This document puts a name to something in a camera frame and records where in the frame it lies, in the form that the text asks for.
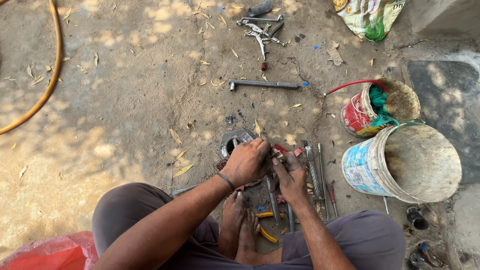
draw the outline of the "red hose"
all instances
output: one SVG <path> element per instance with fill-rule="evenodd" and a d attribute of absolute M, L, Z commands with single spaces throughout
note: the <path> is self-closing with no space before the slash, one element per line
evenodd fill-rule
<path fill-rule="evenodd" d="M 358 80 L 358 81 L 353 81 L 353 82 L 349 82 L 349 83 L 346 83 L 344 85 L 340 85 L 339 87 L 335 88 L 335 89 L 332 89 L 330 91 L 328 91 L 327 95 L 329 94 L 332 94 L 333 92 L 341 89 L 341 88 L 344 88 L 346 86 L 349 86 L 349 85 L 354 85 L 354 84 L 360 84 L 360 83 L 374 83 L 374 84 L 378 84 L 381 88 L 382 88 L 382 93 L 385 93 L 385 85 L 378 81 L 378 80 Z"/>

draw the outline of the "bare foot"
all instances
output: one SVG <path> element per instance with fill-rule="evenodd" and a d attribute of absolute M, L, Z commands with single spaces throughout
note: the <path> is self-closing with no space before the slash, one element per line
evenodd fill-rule
<path fill-rule="evenodd" d="M 217 252 L 234 260 L 237 255 L 240 226 L 245 216 L 244 195 L 235 191 L 223 203 L 223 224 L 218 235 Z"/>
<path fill-rule="evenodd" d="M 255 240 L 259 231 L 258 218 L 252 212 L 246 211 L 240 227 L 239 248 L 235 261 L 247 265 L 257 265 L 260 255 L 257 253 Z"/>

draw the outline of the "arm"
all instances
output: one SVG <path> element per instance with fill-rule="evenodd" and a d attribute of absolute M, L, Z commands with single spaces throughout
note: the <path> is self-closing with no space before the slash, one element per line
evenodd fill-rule
<path fill-rule="evenodd" d="M 265 158 L 269 150 L 270 143 L 260 138 L 241 143 L 221 173 L 235 187 L 261 179 L 271 169 L 270 158 Z M 124 232 L 99 258 L 94 269 L 157 269 L 231 191 L 230 185 L 215 175 Z"/>
<path fill-rule="evenodd" d="M 297 214 L 305 235 L 314 269 L 355 270 L 347 256 L 325 227 L 310 205 L 307 194 L 307 170 L 291 152 L 284 154 L 285 166 L 272 159 L 273 167 L 280 179 L 280 190 L 288 204 Z"/>

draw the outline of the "hand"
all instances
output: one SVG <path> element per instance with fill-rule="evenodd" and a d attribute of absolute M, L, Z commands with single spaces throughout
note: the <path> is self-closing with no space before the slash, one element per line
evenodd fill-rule
<path fill-rule="evenodd" d="M 275 172 L 280 179 L 280 190 L 288 204 L 296 206 L 310 205 L 307 194 L 307 169 L 292 152 L 284 153 L 285 165 L 272 158 Z"/>
<path fill-rule="evenodd" d="M 262 179 L 272 168 L 270 147 L 270 143 L 261 138 L 239 144 L 220 173 L 235 187 Z"/>

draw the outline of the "dirt ground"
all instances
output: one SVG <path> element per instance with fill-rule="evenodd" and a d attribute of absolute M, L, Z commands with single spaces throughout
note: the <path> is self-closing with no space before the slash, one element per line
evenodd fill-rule
<path fill-rule="evenodd" d="M 227 128 L 244 128 L 254 134 L 255 120 L 262 128 L 262 137 L 287 150 L 294 150 L 303 139 L 310 145 L 323 144 L 325 177 L 336 181 L 340 215 L 363 209 L 385 213 L 381 196 L 354 191 L 340 169 L 342 155 L 350 146 L 347 142 L 362 141 L 343 129 L 340 110 L 363 86 L 350 86 L 328 97 L 327 112 L 331 115 L 321 118 L 318 141 L 311 141 L 321 102 L 307 87 L 297 92 L 243 86 L 232 93 L 228 83 L 211 83 L 241 77 L 262 81 L 262 74 L 272 82 L 303 83 L 291 64 L 259 71 L 262 61 L 257 60 L 261 56 L 258 43 L 253 37 L 243 36 L 246 27 L 235 25 L 247 12 L 233 8 L 255 4 L 258 1 L 57 1 L 60 20 L 72 9 L 71 15 L 60 22 L 63 56 L 70 57 L 62 62 L 63 82 L 57 83 L 49 101 L 34 117 L 0 139 L 0 258 L 34 240 L 91 230 L 97 201 L 121 184 L 145 182 L 169 192 L 201 183 L 217 172 L 221 135 Z M 475 42 L 456 42 L 403 48 L 415 39 L 400 26 L 394 32 L 396 25 L 408 23 L 402 14 L 387 39 L 374 45 L 347 28 L 331 1 L 273 0 L 272 4 L 282 10 L 266 17 L 284 15 L 284 29 L 276 37 L 291 43 L 285 47 L 266 44 L 266 60 L 295 57 L 310 83 L 322 92 L 382 75 L 403 80 L 402 64 L 406 60 L 452 57 L 458 48 L 475 50 L 477 46 Z M 192 14 L 198 6 L 209 19 Z M 16 79 L 0 80 L 0 125 L 6 126 L 43 94 L 51 76 L 45 65 L 54 64 L 56 43 L 46 0 L 7 2 L 0 7 L 0 18 L 0 76 Z M 205 22 L 215 29 L 207 29 Z M 295 37 L 301 34 L 305 38 L 296 42 Z M 338 51 L 345 61 L 339 67 L 327 61 L 330 57 L 326 50 L 332 41 L 340 44 Z M 95 53 L 98 66 L 94 65 Z M 210 65 L 201 65 L 195 58 Z M 46 76 L 45 81 L 29 87 L 29 64 L 33 76 Z M 88 73 L 83 74 L 77 65 Z M 290 108 L 297 103 L 302 105 Z M 239 122 L 225 123 L 229 114 Z M 193 122 L 195 129 L 189 131 L 187 122 Z M 181 145 L 169 129 L 179 134 Z M 187 152 L 177 162 L 167 166 L 184 150 Z M 194 166 L 188 172 L 172 178 L 179 167 L 190 164 Z M 28 170 L 19 179 L 25 165 Z M 264 183 L 247 188 L 246 193 L 248 207 L 255 212 L 259 205 L 271 209 L 266 204 Z M 406 224 L 408 204 L 395 198 L 387 201 L 390 216 L 400 226 Z M 221 223 L 221 205 L 212 216 Z M 280 241 L 272 244 L 260 237 L 259 251 L 281 246 L 280 231 L 287 221 L 274 226 L 272 219 L 266 218 L 261 224 Z M 429 233 L 409 238 L 408 246 L 413 247 Z"/>

